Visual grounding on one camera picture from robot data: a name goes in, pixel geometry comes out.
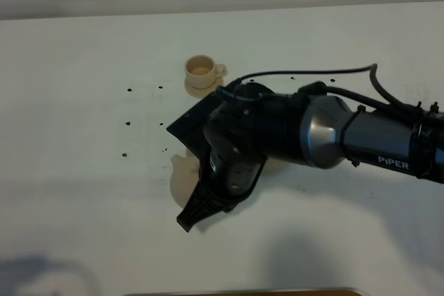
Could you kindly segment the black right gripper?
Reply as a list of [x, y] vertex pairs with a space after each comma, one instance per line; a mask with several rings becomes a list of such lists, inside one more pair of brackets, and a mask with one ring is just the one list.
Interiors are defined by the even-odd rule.
[[186, 232], [244, 201], [268, 160], [288, 161], [286, 94], [252, 82], [219, 88], [215, 95], [219, 104], [202, 129], [209, 147], [199, 181], [176, 218]]

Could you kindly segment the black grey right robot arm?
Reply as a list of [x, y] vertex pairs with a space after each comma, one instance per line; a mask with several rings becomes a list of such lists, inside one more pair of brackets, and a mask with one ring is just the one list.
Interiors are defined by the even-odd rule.
[[352, 111], [321, 82], [293, 94], [256, 82], [218, 88], [168, 127], [200, 163], [178, 224], [190, 230], [234, 209], [270, 158], [321, 169], [348, 160], [441, 183], [443, 119], [420, 108], [403, 117], [385, 104], [367, 112], [367, 105]]

